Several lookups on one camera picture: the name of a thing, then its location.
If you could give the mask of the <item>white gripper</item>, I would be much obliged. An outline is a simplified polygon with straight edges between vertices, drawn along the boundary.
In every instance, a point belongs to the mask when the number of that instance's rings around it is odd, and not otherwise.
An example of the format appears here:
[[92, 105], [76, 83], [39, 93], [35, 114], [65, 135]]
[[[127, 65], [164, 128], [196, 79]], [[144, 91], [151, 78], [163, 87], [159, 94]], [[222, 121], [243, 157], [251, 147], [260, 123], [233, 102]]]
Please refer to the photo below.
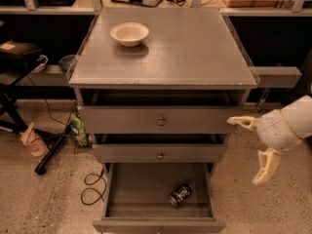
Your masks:
[[288, 151], [301, 143], [301, 139], [291, 130], [278, 109], [258, 119], [253, 116], [233, 116], [229, 117], [226, 122], [230, 125], [239, 125], [252, 132], [256, 130], [259, 139], [270, 147], [265, 151], [257, 152], [259, 170], [253, 178], [254, 185], [266, 183], [275, 174], [281, 161], [281, 151]]

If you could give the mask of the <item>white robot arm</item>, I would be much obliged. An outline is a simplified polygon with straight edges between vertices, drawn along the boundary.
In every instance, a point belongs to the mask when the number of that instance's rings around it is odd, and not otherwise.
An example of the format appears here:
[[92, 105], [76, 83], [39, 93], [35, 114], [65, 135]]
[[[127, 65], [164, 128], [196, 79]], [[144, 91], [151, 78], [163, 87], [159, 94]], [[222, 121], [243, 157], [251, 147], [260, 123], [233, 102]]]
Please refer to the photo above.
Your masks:
[[233, 116], [227, 119], [227, 123], [255, 132], [267, 146], [265, 151], [258, 151], [259, 170], [253, 178], [253, 184], [260, 185], [275, 174], [283, 152], [312, 136], [312, 97], [301, 97], [258, 118]]

